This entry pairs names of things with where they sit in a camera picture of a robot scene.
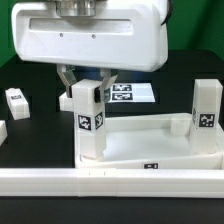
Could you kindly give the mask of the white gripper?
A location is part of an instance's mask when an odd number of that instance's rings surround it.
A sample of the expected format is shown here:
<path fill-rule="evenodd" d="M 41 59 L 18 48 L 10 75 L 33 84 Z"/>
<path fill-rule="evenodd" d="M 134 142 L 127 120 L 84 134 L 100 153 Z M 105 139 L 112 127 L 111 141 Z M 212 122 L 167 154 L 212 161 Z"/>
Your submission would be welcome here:
<path fill-rule="evenodd" d="M 68 98 L 77 82 L 74 66 L 101 68 L 94 100 L 106 103 L 116 69 L 155 71 L 167 61 L 169 0 L 104 0 L 95 9 L 91 17 L 70 16 L 60 14 L 54 1 L 17 3 L 13 42 L 24 61 L 58 64 Z"/>

